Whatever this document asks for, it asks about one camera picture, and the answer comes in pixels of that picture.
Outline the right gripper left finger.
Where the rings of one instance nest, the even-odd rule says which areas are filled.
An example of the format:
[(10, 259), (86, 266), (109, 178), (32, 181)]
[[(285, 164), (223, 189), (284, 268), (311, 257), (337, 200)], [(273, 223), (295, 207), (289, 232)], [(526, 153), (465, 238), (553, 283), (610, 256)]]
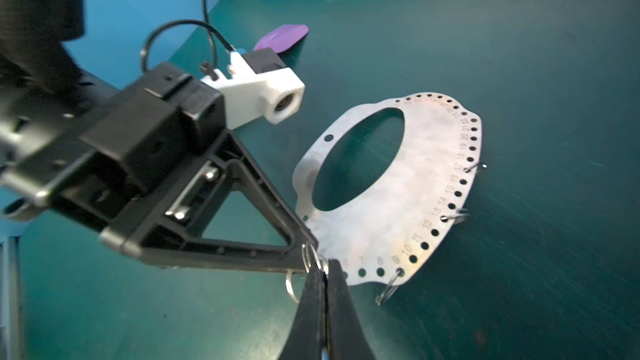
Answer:
[(321, 360), (326, 346), (325, 273), (310, 269), (288, 340), (279, 355), (285, 359)]

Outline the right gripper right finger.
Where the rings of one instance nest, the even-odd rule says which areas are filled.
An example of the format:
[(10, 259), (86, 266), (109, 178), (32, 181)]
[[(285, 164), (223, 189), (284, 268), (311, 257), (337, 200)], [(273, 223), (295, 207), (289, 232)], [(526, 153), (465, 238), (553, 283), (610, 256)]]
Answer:
[(353, 305), (340, 262), (328, 261), (327, 352), (329, 359), (375, 359)]

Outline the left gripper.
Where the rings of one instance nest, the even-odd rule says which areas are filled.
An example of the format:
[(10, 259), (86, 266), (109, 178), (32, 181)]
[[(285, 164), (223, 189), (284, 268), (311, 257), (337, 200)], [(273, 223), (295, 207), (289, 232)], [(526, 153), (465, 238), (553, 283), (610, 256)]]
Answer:
[(104, 245), (160, 268), (304, 272), (318, 241), (225, 126), (223, 95), (170, 63), (122, 90), (5, 83), (1, 184), (17, 199), (1, 213), (110, 224)]

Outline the key with blue tag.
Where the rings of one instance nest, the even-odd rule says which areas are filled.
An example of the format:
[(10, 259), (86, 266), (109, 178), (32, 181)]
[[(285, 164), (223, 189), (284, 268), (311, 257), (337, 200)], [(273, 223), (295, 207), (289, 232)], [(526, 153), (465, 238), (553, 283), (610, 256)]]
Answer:
[[(303, 262), (303, 271), (305, 271), (305, 273), (309, 273), (313, 268), (317, 268), (328, 275), (328, 260), (326, 260), (326, 258), (324, 258), (319, 253), (319, 251), (315, 248), (315, 246), (312, 245), (311, 242), (304, 243), (302, 245), (301, 259)], [(297, 271), (288, 270), (286, 272), (285, 288), (291, 300), (293, 300), (296, 304), (299, 304), (300, 298), (298, 297), (298, 295), (296, 295), (293, 287), (293, 275), (295, 275), (295, 273), (297, 273)]]

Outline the metal key holder plate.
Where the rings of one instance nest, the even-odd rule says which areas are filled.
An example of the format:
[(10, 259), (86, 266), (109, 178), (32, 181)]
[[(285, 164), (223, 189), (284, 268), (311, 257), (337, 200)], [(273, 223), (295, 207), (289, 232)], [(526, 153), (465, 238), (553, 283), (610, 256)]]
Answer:
[[(339, 140), (384, 110), (403, 115), (394, 160), (369, 188), (331, 211), (313, 203), (321, 167)], [(442, 93), (415, 93), (350, 108), (316, 140), (293, 172), (296, 212), (318, 254), (338, 260), (350, 286), (381, 283), (385, 303), (466, 219), (465, 202), (481, 160), (480, 116)]]

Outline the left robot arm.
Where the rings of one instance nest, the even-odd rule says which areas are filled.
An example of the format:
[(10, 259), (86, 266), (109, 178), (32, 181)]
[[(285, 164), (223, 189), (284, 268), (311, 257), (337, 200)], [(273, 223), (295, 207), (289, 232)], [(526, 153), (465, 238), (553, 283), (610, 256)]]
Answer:
[(229, 76), (143, 63), (116, 90), (63, 47), (83, 32), (83, 0), (1, 0), (7, 217), (52, 210), (159, 267), (303, 272), (317, 240), (233, 131), (296, 113), (294, 71), (271, 48), (231, 50)]

